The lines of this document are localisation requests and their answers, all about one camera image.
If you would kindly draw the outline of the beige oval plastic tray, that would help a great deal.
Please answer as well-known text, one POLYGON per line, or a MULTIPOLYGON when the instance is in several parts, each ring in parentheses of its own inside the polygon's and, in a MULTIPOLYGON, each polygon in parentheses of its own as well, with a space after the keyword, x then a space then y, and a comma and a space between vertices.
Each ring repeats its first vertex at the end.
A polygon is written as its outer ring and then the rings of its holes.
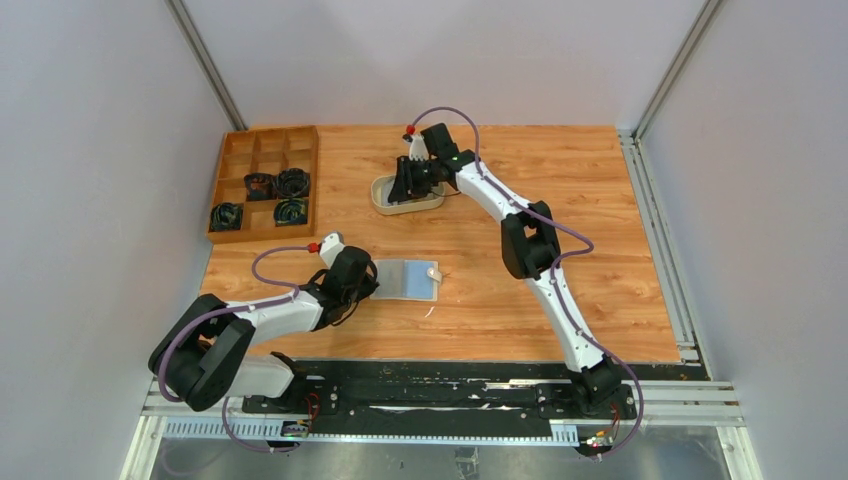
POLYGON ((446 190, 443 185, 437 185, 431 193, 423 198, 390 202, 389 194, 394 185, 394 175, 377 177, 370 187, 370 198, 373 208, 385 216, 402 215, 438 208, 444 203, 446 190))

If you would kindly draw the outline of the beige leather card holder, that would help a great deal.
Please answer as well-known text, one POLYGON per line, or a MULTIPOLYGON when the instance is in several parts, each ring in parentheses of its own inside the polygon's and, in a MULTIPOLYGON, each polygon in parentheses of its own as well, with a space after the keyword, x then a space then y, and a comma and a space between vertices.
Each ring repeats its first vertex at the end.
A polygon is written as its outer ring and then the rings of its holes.
POLYGON ((443 274, 436 261, 376 260, 378 286, 373 300, 436 302, 443 274))

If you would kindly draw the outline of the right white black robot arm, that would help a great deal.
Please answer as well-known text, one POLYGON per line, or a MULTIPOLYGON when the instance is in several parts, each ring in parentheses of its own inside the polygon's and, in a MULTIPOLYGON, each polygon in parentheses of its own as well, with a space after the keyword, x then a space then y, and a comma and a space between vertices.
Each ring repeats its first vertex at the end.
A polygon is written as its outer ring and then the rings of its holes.
POLYGON ((443 183, 473 199, 499 224, 507 271, 530 289, 555 332, 570 380, 567 399, 585 415, 631 407, 630 390, 611 355, 592 337, 568 288, 559 226, 549 206, 515 194, 476 152, 460 150, 443 123, 423 130, 409 125, 403 139, 409 152, 396 161, 389 201, 419 200, 443 183))

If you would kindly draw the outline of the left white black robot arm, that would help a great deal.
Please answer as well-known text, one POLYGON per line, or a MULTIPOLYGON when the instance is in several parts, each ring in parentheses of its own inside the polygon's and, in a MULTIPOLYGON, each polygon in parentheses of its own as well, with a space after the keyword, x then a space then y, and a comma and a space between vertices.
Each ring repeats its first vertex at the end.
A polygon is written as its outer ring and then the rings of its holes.
POLYGON ((306 246, 324 268, 307 283, 286 283, 286 293, 264 299, 226 302, 214 294, 197 297, 148 359, 162 396, 205 411, 229 397, 280 398, 304 377, 289 357, 251 355, 271 339, 315 332, 343 322, 378 286, 370 254, 327 241, 306 246))

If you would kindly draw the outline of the rolled dark belt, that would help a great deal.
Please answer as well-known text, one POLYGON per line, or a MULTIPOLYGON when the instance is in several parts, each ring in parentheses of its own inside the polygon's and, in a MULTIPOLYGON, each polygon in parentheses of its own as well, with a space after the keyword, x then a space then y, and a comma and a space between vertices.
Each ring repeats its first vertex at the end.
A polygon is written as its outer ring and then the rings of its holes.
POLYGON ((209 231, 226 232, 241 229, 243 205, 231 202, 216 204, 210 212, 209 231))
POLYGON ((256 172, 244 176, 247 201, 265 201, 275 198, 274 176, 268 173, 256 172))
POLYGON ((308 223, 308 200, 305 198, 279 200, 272 216, 278 227, 305 225, 308 223))
POLYGON ((287 168, 272 178, 271 185, 278 198, 304 198, 310 192, 310 174, 300 168, 287 168))

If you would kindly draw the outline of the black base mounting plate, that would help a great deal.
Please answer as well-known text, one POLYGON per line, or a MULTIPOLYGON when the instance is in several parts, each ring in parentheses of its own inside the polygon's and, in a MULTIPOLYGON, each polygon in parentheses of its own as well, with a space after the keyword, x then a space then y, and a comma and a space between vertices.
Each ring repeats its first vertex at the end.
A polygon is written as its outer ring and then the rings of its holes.
POLYGON ((306 360, 295 370, 303 389, 273 399, 232 397, 231 423, 268 415, 314 421, 312 434, 395 438, 522 438, 550 434, 552 420, 610 424, 647 408, 638 398, 652 381, 703 380, 701 367, 615 364, 632 395, 624 412, 583 414, 566 395, 559 363, 306 360))

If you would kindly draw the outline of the wooden compartment organizer box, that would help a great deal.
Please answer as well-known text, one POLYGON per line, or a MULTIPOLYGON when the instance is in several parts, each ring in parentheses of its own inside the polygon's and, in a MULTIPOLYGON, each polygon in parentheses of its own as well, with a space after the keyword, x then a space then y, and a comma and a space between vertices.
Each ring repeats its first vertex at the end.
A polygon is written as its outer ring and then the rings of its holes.
POLYGON ((214 244, 305 238, 315 233, 319 135, 315 126, 223 136, 207 220, 214 244))

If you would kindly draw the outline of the left aluminium frame post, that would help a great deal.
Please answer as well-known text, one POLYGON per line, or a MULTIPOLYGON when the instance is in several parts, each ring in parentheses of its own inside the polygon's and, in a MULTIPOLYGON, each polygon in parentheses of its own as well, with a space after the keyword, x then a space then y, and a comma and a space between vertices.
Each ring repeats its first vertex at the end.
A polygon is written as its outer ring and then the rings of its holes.
POLYGON ((187 46, 192 51, 197 64, 232 129, 235 131, 247 130, 248 125, 239 111, 234 97, 229 91, 188 6, 183 0, 165 0, 164 3, 171 12, 178 29, 183 35, 187 46))

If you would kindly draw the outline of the aluminium frame post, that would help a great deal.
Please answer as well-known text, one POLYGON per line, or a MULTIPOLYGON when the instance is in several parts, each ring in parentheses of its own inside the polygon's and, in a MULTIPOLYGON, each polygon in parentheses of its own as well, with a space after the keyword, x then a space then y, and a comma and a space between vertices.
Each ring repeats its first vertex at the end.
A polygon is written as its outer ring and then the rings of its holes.
POLYGON ((192 51, 197 64, 232 129, 235 131, 247 130, 248 125, 239 111, 234 97, 229 91, 188 6, 183 0, 165 0, 164 3, 171 12, 178 29, 183 35, 187 46, 192 51))
POLYGON ((714 21, 714 18, 720 12, 724 4, 724 0, 707 0, 702 3, 695 19, 688 28, 670 64, 665 70, 660 82, 632 131, 632 138, 635 143, 638 143, 650 131, 668 95, 671 93, 679 76, 686 68, 690 57, 699 46, 702 38, 707 33, 714 21))

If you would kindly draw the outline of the right aluminium frame post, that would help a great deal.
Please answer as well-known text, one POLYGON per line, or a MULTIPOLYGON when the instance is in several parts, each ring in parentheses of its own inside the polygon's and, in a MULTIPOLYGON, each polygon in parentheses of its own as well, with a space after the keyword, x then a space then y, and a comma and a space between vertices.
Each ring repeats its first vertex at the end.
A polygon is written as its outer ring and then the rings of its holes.
POLYGON ((668 95, 671 93, 679 76, 686 68, 690 57, 699 46, 702 38, 707 33, 714 21, 714 18, 720 12, 724 4, 724 0, 707 0, 702 3, 695 19, 688 28, 670 64, 665 70, 660 82, 632 131, 632 138, 635 143, 638 143, 650 131, 668 95))

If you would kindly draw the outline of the aluminium front rail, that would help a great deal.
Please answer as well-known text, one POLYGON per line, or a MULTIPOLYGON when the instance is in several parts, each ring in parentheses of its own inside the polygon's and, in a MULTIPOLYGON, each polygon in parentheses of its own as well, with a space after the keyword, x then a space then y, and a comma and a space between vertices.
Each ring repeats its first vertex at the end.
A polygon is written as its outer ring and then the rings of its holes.
POLYGON ((741 427, 743 414, 725 382, 648 380, 634 399, 582 417, 565 406, 566 382, 482 379, 317 384, 290 411, 260 397, 219 401, 201 412, 151 390, 145 416, 164 418, 170 437, 445 445, 619 445, 649 427, 741 427))

